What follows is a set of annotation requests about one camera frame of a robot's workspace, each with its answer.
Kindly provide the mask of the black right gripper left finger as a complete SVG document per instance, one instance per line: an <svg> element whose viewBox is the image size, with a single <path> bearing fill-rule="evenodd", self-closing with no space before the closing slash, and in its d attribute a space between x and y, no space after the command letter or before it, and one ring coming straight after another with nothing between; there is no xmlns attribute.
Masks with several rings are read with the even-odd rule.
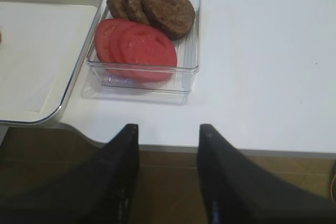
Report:
<svg viewBox="0 0 336 224"><path fill-rule="evenodd" d="M139 129L127 124L64 177L1 203L1 223L128 223L139 172Z"/></svg>

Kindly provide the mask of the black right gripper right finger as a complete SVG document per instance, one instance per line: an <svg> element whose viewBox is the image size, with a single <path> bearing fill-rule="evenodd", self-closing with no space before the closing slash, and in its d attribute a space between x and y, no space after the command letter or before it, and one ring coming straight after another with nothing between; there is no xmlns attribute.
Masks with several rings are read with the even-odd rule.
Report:
<svg viewBox="0 0 336 224"><path fill-rule="evenodd" d="M199 128L197 172L208 223L335 223L335 203L251 162L210 124Z"/></svg>

